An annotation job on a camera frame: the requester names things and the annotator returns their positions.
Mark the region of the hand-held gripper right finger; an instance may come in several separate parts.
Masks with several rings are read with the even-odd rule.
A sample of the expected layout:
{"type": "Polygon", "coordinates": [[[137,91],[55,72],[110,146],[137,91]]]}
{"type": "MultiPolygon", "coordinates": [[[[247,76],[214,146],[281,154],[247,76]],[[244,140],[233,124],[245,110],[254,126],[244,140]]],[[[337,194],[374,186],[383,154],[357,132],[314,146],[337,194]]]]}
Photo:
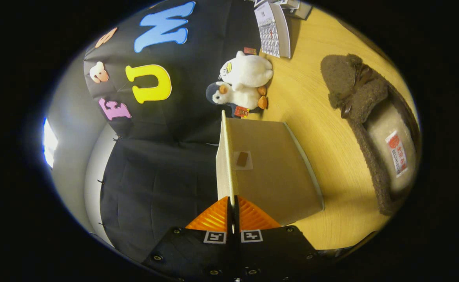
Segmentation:
{"type": "Polygon", "coordinates": [[[319,254],[297,226],[281,226],[244,197],[235,197],[237,282],[304,282],[319,272],[319,254]]]}

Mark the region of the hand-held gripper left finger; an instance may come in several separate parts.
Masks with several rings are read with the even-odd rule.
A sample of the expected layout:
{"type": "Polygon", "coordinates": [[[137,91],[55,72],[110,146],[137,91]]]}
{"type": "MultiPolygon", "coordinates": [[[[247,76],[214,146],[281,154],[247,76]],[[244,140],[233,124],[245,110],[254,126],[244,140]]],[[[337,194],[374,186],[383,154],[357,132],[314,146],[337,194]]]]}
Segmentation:
{"type": "Polygon", "coordinates": [[[231,282],[235,247],[233,206],[224,197],[186,227],[171,227],[142,266],[170,282],[231,282]]]}

